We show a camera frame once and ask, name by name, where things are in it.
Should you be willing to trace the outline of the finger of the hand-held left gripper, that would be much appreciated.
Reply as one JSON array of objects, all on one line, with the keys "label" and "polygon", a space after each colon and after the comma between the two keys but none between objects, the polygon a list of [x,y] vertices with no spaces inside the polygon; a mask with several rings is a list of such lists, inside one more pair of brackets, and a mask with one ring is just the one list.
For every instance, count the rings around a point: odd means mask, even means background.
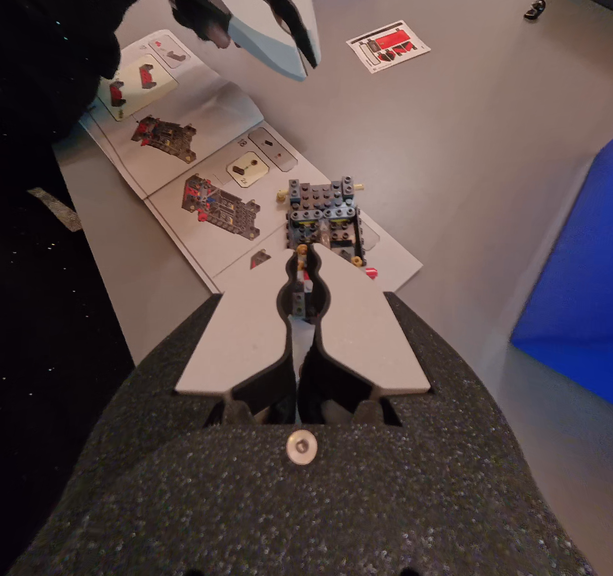
[{"label": "finger of the hand-held left gripper", "polygon": [[312,68],[317,68],[321,48],[312,0],[269,0],[269,3],[287,28],[298,52]]},{"label": "finger of the hand-held left gripper", "polygon": [[296,48],[269,0],[217,0],[228,11],[234,43],[274,71],[299,82],[307,77],[307,61]]}]

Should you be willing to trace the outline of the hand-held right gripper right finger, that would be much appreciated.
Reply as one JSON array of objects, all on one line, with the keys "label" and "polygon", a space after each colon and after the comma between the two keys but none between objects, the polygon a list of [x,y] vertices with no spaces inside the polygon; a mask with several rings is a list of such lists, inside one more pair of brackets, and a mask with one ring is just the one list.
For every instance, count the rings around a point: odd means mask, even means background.
[{"label": "hand-held right gripper right finger", "polygon": [[321,414],[334,401],[360,403],[431,390],[386,295],[361,269],[321,244],[310,245],[311,301],[318,312],[298,385],[298,412]]}]

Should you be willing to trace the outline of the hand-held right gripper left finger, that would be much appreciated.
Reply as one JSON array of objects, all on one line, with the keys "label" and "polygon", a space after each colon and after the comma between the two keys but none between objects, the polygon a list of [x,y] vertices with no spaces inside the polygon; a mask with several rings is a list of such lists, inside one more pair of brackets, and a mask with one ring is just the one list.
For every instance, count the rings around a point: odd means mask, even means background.
[{"label": "hand-held right gripper left finger", "polygon": [[295,396],[286,290],[295,253],[285,249],[247,271],[221,296],[175,391],[242,401],[252,414]]}]

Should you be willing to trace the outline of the lego car chassis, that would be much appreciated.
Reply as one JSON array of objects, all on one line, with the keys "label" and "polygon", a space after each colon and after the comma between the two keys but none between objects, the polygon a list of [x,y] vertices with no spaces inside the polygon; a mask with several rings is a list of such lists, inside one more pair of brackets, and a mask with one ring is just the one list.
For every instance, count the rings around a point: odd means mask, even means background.
[{"label": "lego car chassis", "polygon": [[[356,191],[362,190],[353,177],[344,176],[329,184],[310,184],[289,180],[288,188],[277,194],[278,202],[288,202],[286,214],[287,246],[319,243],[370,278],[378,270],[367,264],[365,254],[379,243],[379,235],[368,226],[356,204]],[[313,281],[308,269],[308,255],[297,255],[297,275],[292,287],[292,316],[314,324],[318,310],[312,297]]]}]

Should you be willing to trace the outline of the person's left forearm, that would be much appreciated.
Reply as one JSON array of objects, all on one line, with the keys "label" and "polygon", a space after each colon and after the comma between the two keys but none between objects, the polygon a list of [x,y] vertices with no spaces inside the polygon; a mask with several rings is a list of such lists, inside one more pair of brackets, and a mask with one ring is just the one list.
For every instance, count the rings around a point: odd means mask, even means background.
[{"label": "person's left forearm", "polygon": [[137,0],[1,0],[1,145],[54,143],[118,68]]}]

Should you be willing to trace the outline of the lego instruction booklet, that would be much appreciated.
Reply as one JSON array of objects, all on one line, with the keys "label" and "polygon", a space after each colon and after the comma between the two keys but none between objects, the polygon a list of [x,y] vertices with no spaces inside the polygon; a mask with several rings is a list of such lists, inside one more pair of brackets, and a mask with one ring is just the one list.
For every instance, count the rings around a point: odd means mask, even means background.
[{"label": "lego instruction booklet", "polygon": [[[121,51],[81,124],[213,293],[243,279],[259,254],[288,247],[289,205],[277,194],[289,180],[331,183],[166,29]],[[367,264],[381,289],[396,291],[422,264],[361,214],[380,238]]]}]

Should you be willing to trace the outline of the lego sticker sheet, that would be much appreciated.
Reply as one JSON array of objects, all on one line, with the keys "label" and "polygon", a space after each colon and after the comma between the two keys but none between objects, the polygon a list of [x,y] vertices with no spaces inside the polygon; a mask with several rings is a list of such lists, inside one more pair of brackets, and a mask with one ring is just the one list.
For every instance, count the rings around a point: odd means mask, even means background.
[{"label": "lego sticker sheet", "polygon": [[372,74],[431,51],[403,20],[350,39],[346,44]]}]

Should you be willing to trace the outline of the person's left hand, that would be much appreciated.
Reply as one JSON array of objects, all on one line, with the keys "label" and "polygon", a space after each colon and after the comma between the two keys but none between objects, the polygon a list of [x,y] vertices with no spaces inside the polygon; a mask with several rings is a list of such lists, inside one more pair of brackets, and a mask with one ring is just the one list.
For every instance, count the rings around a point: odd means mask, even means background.
[{"label": "person's left hand", "polygon": [[229,36],[231,16],[209,0],[169,0],[173,17],[179,25],[191,29],[203,41],[220,49],[232,44]]}]

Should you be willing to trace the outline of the blue plastic bin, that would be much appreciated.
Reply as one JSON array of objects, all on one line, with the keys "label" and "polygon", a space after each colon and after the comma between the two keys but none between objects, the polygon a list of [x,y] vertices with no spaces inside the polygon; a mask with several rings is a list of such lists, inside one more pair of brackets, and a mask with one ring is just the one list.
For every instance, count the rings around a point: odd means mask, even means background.
[{"label": "blue plastic bin", "polygon": [[511,343],[612,403],[612,142],[594,158]]}]

